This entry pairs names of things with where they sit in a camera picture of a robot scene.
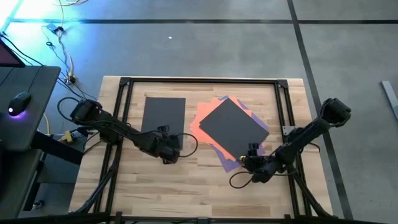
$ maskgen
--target computer mouse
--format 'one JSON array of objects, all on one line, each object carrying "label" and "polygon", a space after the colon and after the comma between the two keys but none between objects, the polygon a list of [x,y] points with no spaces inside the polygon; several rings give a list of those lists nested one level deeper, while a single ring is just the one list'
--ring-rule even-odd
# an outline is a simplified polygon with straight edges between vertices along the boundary
[{"label": "computer mouse", "polygon": [[12,99],[10,101],[10,104],[8,105],[8,113],[11,116],[17,116],[17,115],[21,114],[26,109],[31,98],[32,98],[32,96],[30,95],[30,93],[27,93],[27,92],[23,92],[23,93],[16,95],[14,97],[14,99]]}]

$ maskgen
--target black cardboard sheet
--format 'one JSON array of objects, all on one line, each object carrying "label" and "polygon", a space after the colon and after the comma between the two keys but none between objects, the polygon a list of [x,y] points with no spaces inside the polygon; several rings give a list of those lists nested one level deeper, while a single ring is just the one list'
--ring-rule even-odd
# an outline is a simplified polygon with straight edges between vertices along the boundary
[{"label": "black cardboard sheet", "polygon": [[[184,132],[185,98],[153,98],[145,99],[144,117],[141,132],[156,130],[159,126],[168,125],[168,134]],[[182,148],[183,138],[179,138]]]},{"label": "black cardboard sheet", "polygon": [[200,128],[235,159],[247,154],[249,143],[261,144],[268,135],[229,98],[200,122]]}]

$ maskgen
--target wooden tabletop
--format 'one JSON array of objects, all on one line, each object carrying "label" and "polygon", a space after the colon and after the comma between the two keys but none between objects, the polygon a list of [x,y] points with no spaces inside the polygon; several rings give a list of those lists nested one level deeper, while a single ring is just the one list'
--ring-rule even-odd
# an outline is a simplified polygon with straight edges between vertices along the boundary
[{"label": "wooden tabletop", "polygon": [[[98,101],[110,113],[114,108],[119,80],[120,77],[104,77],[102,83]],[[287,80],[296,125],[305,126],[312,118],[303,80]],[[225,95],[236,96],[269,126],[270,135],[262,143],[266,154],[282,144],[275,92],[271,85],[135,82],[127,121],[140,130],[145,97],[186,98],[184,131],[190,133],[189,125],[195,117],[197,103],[210,102]],[[122,98],[121,108],[124,108],[125,97]],[[97,141],[98,138],[93,138],[86,146],[90,147]],[[183,145],[185,152],[195,147],[190,138],[185,138]],[[81,207],[97,186],[105,147],[105,143],[100,143],[83,157],[70,204],[71,211]],[[318,149],[306,146],[302,160],[308,188],[323,208],[331,213]],[[200,143],[194,155],[180,158],[176,164],[163,165],[161,159],[142,153],[126,140],[112,213],[121,211],[123,215],[142,217],[225,218],[282,218],[284,214],[293,214],[287,177],[275,176],[266,184],[250,183],[243,189],[233,189],[229,186],[229,178],[242,170],[238,168],[226,173],[216,152],[207,144]],[[249,178],[246,174],[237,175],[233,184],[241,185]],[[107,193],[108,189],[104,191],[101,211],[104,211]],[[301,194],[298,194],[298,201],[303,213]]]}]

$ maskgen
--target purple paper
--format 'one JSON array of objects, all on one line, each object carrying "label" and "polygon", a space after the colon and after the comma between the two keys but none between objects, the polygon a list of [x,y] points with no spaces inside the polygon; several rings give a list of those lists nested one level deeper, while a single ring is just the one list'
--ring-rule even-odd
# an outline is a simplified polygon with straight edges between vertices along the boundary
[{"label": "purple paper", "polygon": [[[228,98],[228,96],[224,96],[224,97],[220,98],[219,100],[225,100],[227,98]],[[238,103],[241,105],[241,107],[244,110],[248,110],[247,106],[245,106],[240,100],[238,100]],[[251,118],[253,118],[253,120],[255,120],[256,123],[259,124],[262,128],[264,128],[265,130],[268,131],[268,126],[263,121],[261,121],[261,119],[259,117],[257,117],[255,114],[251,113]],[[216,151],[218,159],[220,160],[221,164],[223,165],[225,172],[229,172],[229,171],[241,166],[241,164],[239,163],[238,160],[232,161],[231,159],[225,159],[224,154],[219,149],[217,149],[217,147],[215,147],[212,144],[210,144],[210,146]],[[262,155],[265,152],[266,151],[263,148],[263,146],[260,145],[259,149],[257,150],[257,153],[259,155]]]}]

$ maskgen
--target gray floor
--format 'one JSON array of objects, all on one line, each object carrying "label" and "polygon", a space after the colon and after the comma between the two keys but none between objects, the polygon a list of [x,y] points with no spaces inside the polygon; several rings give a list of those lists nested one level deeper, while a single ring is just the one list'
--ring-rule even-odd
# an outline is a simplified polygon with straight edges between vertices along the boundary
[{"label": "gray floor", "polygon": [[[393,0],[294,0],[294,6],[299,20],[398,19],[398,2]],[[15,18],[60,19],[60,8],[47,1],[25,0]],[[65,18],[291,19],[283,0],[90,0],[66,7]],[[61,66],[45,45],[40,30],[44,24],[34,22],[40,21],[13,22],[6,32],[26,54],[46,65]],[[98,96],[104,75],[303,78],[316,117],[293,24],[68,22],[64,27],[63,42],[73,57],[75,74],[91,95]],[[391,81],[398,93],[398,24],[302,24],[300,29],[320,99],[337,97],[353,109],[346,126],[330,131],[353,216],[394,223],[398,218],[398,174],[394,172],[398,123],[379,82]],[[56,43],[54,35],[47,30],[46,34]],[[58,48],[57,52],[61,55],[62,51]],[[46,109],[53,133],[74,127],[55,109],[65,95],[70,94],[56,86]],[[71,108],[63,105],[65,111]],[[333,211],[342,217],[328,156],[321,139],[317,142],[323,149]],[[75,167],[70,173],[76,175]],[[61,189],[62,185],[48,184],[41,190],[61,195],[73,192]],[[47,197],[51,208],[42,213],[67,212],[67,196],[58,205],[52,198]]]}]

